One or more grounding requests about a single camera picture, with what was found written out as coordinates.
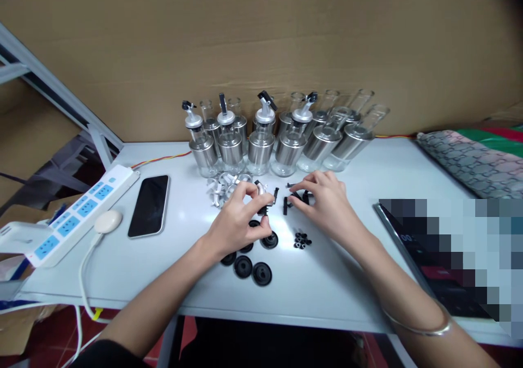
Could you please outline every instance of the brown cardboard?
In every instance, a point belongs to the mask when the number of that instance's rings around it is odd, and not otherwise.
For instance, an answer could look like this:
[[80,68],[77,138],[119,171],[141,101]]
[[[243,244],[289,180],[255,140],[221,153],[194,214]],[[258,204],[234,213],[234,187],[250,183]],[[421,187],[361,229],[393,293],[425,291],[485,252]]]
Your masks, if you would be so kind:
[[124,141],[187,140],[219,92],[371,88],[379,134],[479,121],[523,99],[509,0],[0,0],[0,21]]
[[[69,207],[76,202],[80,196],[81,195],[75,195],[52,201],[47,206],[46,211],[14,204],[0,217],[0,228],[12,221],[38,222],[48,219],[54,215],[55,211],[58,210],[63,203],[66,203],[67,207]],[[19,254],[0,254],[0,261],[16,255]],[[30,276],[33,270],[34,268],[32,266],[28,266],[22,274],[21,279]],[[0,315],[0,356],[22,354],[26,348],[33,323],[47,318],[61,308],[62,306],[49,305]]]
[[[0,89],[12,88],[12,82]],[[16,91],[0,92],[5,97],[0,106],[6,105],[0,114],[0,171],[27,180],[80,128],[21,79],[14,82],[18,82]],[[8,108],[11,101],[16,105]]]

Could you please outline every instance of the silver bangle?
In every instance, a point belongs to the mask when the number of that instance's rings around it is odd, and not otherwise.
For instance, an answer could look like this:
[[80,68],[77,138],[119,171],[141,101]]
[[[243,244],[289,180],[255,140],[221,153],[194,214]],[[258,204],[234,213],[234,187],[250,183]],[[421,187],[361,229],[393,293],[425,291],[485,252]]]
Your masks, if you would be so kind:
[[443,324],[443,326],[440,329],[433,330],[433,331],[418,330],[418,329],[409,327],[407,325],[404,325],[403,323],[398,322],[391,315],[389,315],[389,313],[385,310],[385,308],[381,307],[381,309],[383,309],[383,312],[385,313],[385,315],[387,315],[388,318],[392,322],[396,323],[397,325],[400,325],[405,330],[408,330],[415,334],[424,335],[424,336],[441,336],[450,331],[450,329],[452,327],[452,316],[450,313],[448,313],[447,309],[439,301],[434,299],[434,302],[441,308],[441,311],[443,312],[443,314],[445,316],[445,323]]

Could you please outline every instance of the red green fabric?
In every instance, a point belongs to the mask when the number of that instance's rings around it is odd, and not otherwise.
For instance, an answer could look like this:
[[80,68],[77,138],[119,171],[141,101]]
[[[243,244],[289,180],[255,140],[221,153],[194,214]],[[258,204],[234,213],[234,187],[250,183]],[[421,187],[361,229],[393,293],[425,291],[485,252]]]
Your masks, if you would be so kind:
[[512,130],[512,133],[499,131],[500,129],[495,130],[496,134],[491,132],[491,129],[487,130],[477,130],[477,129],[462,129],[457,130],[456,132],[467,137],[470,140],[481,143],[485,147],[488,147],[492,150],[501,151],[508,154],[514,154],[520,158],[523,158],[523,143],[516,140],[508,139],[506,136],[516,137],[518,134],[523,132],[519,130]]

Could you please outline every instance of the white cable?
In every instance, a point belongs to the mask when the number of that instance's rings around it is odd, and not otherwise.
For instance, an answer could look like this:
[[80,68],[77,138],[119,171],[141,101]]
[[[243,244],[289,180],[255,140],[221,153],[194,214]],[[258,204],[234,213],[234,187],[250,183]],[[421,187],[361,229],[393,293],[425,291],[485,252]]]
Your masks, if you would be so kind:
[[31,303],[31,304],[18,305],[18,306],[13,307],[13,308],[7,308],[7,309],[4,309],[4,310],[1,310],[0,311],[0,315],[3,315],[4,313],[10,313],[10,312],[20,311],[20,310],[27,309],[27,308],[35,308],[37,306],[45,306],[45,305],[55,305],[55,304],[50,304],[50,303]]
[[[85,285],[83,284],[83,271],[84,271],[84,268],[85,268],[86,264],[89,261],[89,258],[91,257],[91,254],[93,253],[94,248],[98,245],[98,243],[100,242],[102,236],[103,236],[103,234],[97,234],[94,237],[93,241],[91,242],[91,246],[89,247],[89,250],[87,251],[86,255],[84,256],[84,258],[82,260],[82,264],[80,264],[80,270],[78,271],[78,281],[80,283],[80,292],[82,293],[83,306],[85,307],[87,314],[89,315],[89,317],[92,320],[95,320],[94,319],[94,312],[91,309],[91,307],[89,305],[89,302],[87,301],[86,288],[85,288]],[[105,324],[111,322],[109,320],[100,319],[100,318],[96,319],[95,321],[98,322],[98,323],[105,323]]]
[[[92,339],[89,340],[89,342],[87,342],[84,346],[82,346],[82,347],[80,348],[80,352],[81,352],[82,350],[84,350],[86,347],[88,347],[91,343],[93,343],[93,342],[94,342],[94,341],[95,341],[95,340],[100,336],[100,334],[101,334],[101,332],[99,332],[98,334],[96,334]],[[66,368],[69,364],[71,364],[71,363],[74,361],[75,358],[76,358],[76,355],[74,355],[74,356],[71,357],[69,360],[67,360],[67,361],[65,362],[65,364],[62,365],[61,368]]]
[[76,344],[76,353],[72,357],[72,360],[76,360],[76,358],[80,355],[80,351],[82,348],[82,341],[83,341],[83,331],[82,331],[82,315],[80,314],[80,307],[78,305],[75,305],[75,312],[76,312],[76,329],[78,330],[78,343]]

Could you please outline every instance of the smartphone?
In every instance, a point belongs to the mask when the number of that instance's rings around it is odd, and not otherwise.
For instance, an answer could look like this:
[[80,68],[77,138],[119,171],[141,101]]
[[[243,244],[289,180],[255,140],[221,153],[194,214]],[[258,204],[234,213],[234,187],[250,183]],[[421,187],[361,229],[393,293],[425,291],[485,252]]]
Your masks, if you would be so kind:
[[127,233],[129,238],[153,236],[162,231],[168,190],[167,175],[149,177],[142,181]]

